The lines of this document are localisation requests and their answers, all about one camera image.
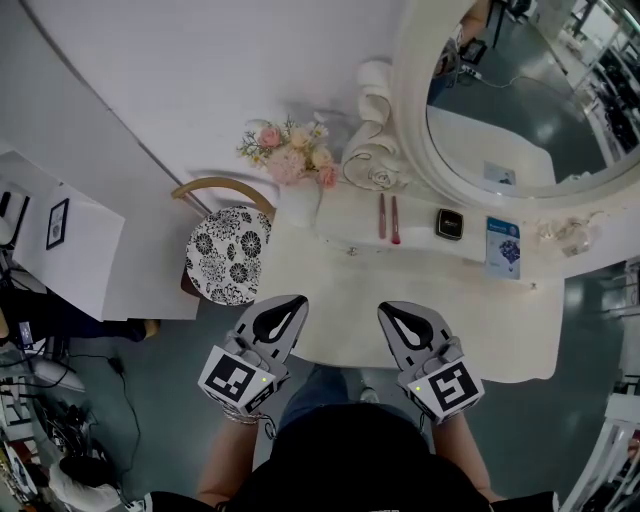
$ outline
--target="white mirror frame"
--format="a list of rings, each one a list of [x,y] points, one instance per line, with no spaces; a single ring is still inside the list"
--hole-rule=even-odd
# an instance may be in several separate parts
[[[640,149],[607,171],[551,187],[530,190],[519,187],[518,195],[485,190],[451,170],[429,132],[425,115],[427,94],[441,50],[472,4],[473,0],[409,1],[397,40],[387,98],[393,120],[389,120],[385,129],[394,133],[402,150],[401,155],[394,157],[408,161],[409,168],[441,195],[463,206],[512,218],[566,218],[595,211],[610,213],[623,205],[638,204]],[[366,96],[367,84],[361,82],[360,86],[361,95]]]

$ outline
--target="blue product box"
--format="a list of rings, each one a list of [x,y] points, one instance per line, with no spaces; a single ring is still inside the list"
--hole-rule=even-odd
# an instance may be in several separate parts
[[[487,217],[487,274],[520,279],[520,229],[515,224]]]

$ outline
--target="pink flower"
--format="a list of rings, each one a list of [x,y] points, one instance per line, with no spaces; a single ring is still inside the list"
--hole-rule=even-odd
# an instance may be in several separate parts
[[[338,169],[335,165],[327,165],[318,172],[318,183],[324,188],[333,188],[338,182]]]
[[[267,172],[280,185],[293,185],[303,177],[306,159],[290,146],[276,149],[267,160]]]
[[[280,145],[280,130],[275,126],[267,126],[260,132],[258,144],[263,148],[277,148]]]

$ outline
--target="picture frame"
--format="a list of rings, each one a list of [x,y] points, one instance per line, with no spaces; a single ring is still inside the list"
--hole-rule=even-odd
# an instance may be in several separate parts
[[[69,198],[51,208],[49,225],[47,227],[47,251],[64,242],[68,209]]]

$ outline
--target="makeup product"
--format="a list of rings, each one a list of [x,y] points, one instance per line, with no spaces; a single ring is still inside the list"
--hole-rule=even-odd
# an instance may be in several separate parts
[[[520,279],[520,229],[503,220],[487,218],[487,274]]]
[[[391,243],[400,244],[400,228],[398,225],[398,202],[396,196],[391,198]]]
[[[464,218],[452,210],[440,210],[436,221],[436,235],[457,242],[462,238]]]
[[[387,209],[382,192],[380,192],[380,211],[378,212],[378,234],[381,240],[387,238]]]

